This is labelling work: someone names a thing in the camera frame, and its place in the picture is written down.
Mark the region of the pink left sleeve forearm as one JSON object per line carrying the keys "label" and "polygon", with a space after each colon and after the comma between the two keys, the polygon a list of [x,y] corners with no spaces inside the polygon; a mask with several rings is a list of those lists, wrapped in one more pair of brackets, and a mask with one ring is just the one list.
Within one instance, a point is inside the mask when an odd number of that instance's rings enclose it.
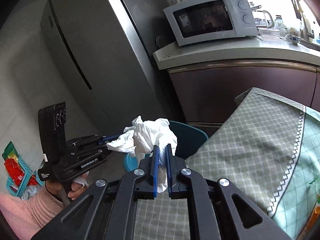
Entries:
{"label": "pink left sleeve forearm", "polygon": [[58,183],[46,182],[29,200],[1,193],[1,212],[19,239],[31,239],[63,210],[64,204],[58,200],[61,189]]}

